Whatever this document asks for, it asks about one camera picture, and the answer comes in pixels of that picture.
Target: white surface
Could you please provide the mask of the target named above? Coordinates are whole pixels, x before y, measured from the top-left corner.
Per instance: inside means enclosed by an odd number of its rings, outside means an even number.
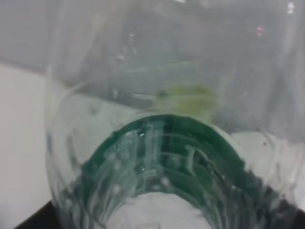
[[[50,198],[45,171],[45,79],[0,65],[0,228],[12,229]]]
[[[109,229],[211,229],[199,209],[161,192],[143,194],[121,206],[107,222]]]
[[[244,160],[245,170],[251,170],[265,185],[285,194],[289,201],[305,211],[305,183],[302,182],[305,179],[304,144],[292,144],[268,133],[271,146],[265,135],[257,131],[231,136],[216,126],[214,128]]]

